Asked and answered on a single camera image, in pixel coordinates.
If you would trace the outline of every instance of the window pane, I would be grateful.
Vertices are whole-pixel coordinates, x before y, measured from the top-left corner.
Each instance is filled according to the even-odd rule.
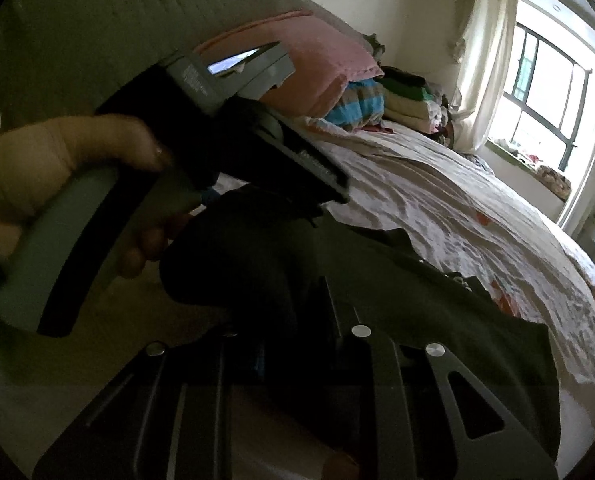
[[[513,138],[528,155],[536,155],[553,168],[560,165],[566,145],[530,115],[522,112]]]
[[[506,97],[500,99],[500,105],[495,112],[489,137],[493,140],[511,140],[522,109]]]
[[[514,93],[515,97],[520,101],[523,101],[527,94],[536,47],[537,39],[535,36],[527,34],[527,46],[524,49],[524,57],[519,63],[519,79],[517,80],[517,89]]]
[[[504,92],[507,94],[513,93],[515,79],[517,78],[517,70],[519,69],[519,57],[522,55],[525,35],[526,33],[523,28],[515,27],[515,32],[513,33],[513,49],[511,50],[511,64],[509,65],[506,84],[504,85]]]
[[[578,110],[580,108],[581,92],[584,87],[585,72],[580,65],[575,65],[573,69],[573,84],[571,85],[571,96],[569,97],[569,104],[564,113],[564,121],[562,121],[561,132],[571,138],[575,121],[577,120]]]
[[[527,105],[554,126],[562,121],[572,73],[573,64],[568,59],[540,42]]]

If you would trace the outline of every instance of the window frame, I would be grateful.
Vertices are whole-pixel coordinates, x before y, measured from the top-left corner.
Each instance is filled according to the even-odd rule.
[[[534,30],[527,27],[526,25],[522,25],[519,22],[516,22],[515,25],[516,25],[516,27],[519,27],[522,30],[524,30],[524,33],[525,33],[524,34],[524,44],[522,45],[522,52],[519,57],[519,66],[517,67],[517,74],[515,76],[515,83],[513,85],[513,90],[511,91],[510,94],[508,92],[504,92],[503,95],[506,99],[511,101],[513,104],[517,105],[520,108],[520,110],[522,110],[523,113],[526,113],[531,118],[536,120],[538,123],[540,123],[543,127],[545,127],[547,130],[549,130],[552,134],[554,134],[558,139],[560,139],[565,144],[566,148],[564,150],[564,155],[562,155],[562,159],[560,160],[560,164],[559,164],[559,170],[564,171],[568,165],[569,159],[571,158],[573,149],[576,147],[575,139],[577,138],[578,131],[580,129],[581,118],[584,114],[584,108],[585,108],[585,103],[586,103],[586,94],[589,89],[589,77],[591,76],[591,73],[593,73],[593,70],[585,69],[580,63],[576,62],[564,50],[562,50],[558,46],[554,45],[553,43],[548,41],[544,36],[536,33]],[[534,38],[536,38],[537,44],[535,46],[535,57],[534,57],[534,62],[532,63],[532,66],[531,66],[529,82],[528,82],[527,89],[524,94],[524,99],[521,100],[521,99],[518,99],[517,97],[515,97],[514,94],[518,89],[517,85],[519,84],[519,76],[520,76],[521,68],[522,68],[522,60],[524,59],[524,55],[526,53],[527,38],[528,38],[529,34],[531,36],[533,36]],[[527,100],[529,99],[531,86],[533,84],[533,76],[535,75],[535,67],[537,66],[537,55],[539,54],[539,47],[540,47],[541,43],[546,43],[548,46],[550,46],[552,49],[554,49],[558,54],[561,54],[562,56],[564,56],[568,61],[570,61],[573,64],[573,70],[571,70],[571,81],[569,82],[569,91],[566,96],[566,102],[564,104],[564,111],[562,113],[562,119],[560,120],[559,127],[555,126],[554,124],[551,124],[550,121],[548,121],[546,118],[542,117],[542,115],[540,115],[535,110],[533,110],[533,108],[531,108],[531,107],[529,107],[529,105],[527,105]],[[569,99],[571,98],[571,89],[573,86],[573,74],[575,72],[576,65],[579,66],[582,70],[584,70],[584,83],[582,85],[582,93],[581,93],[581,97],[580,97],[580,104],[578,105],[578,113],[577,113],[577,117],[575,119],[575,125],[574,125],[573,131],[571,133],[571,138],[569,139],[561,132],[560,128],[562,127],[562,123],[564,123],[564,117],[566,116],[566,111],[567,111],[567,108],[569,105]],[[513,132],[513,135],[511,136],[511,140],[514,139],[515,134],[517,133],[517,127],[519,126],[519,121],[520,121],[521,117],[522,117],[522,115],[520,114],[519,118],[517,120],[517,124],[515,126],[515,130]]]

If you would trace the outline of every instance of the pink pillow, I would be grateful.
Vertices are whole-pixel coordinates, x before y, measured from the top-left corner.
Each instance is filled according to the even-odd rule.
[[[359,43],[301,10],[242,25],[203,43],[196,52],[213,63],[272,41],[282,42],[295,73],[261,101],[288,117],[324,117],[349,81],[384,75]]]

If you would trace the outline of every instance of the device screen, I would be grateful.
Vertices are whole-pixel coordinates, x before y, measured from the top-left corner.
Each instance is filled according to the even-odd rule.
[[[254,48],[253,50],[248,50],[247,52],[242,52],[241,54],[236,54],[235,56],[227,57],[217,63],[213,63],[212,65],[208,66],[208,71],[216,76],[224,75],[225,72],[231,70],[235,65],[241,63],[245,59],[249,58],[253,54],[255,54],[259,48]]]

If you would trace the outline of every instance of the silver screw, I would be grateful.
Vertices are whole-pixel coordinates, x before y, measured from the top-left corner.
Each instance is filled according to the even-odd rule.
[[[429,343],[426,345],[426,353],[431,357],[442,357],[445,351],[445,348],[439,343]]]
[[[146,347],[146,355],[149,357],[158,357],[166,352],[166,345],[159,341],[154,341]]]
[[[371,329],[366,325],[355,325],[351,328],[351,333],[355,337],[369,337],[371,335]]]

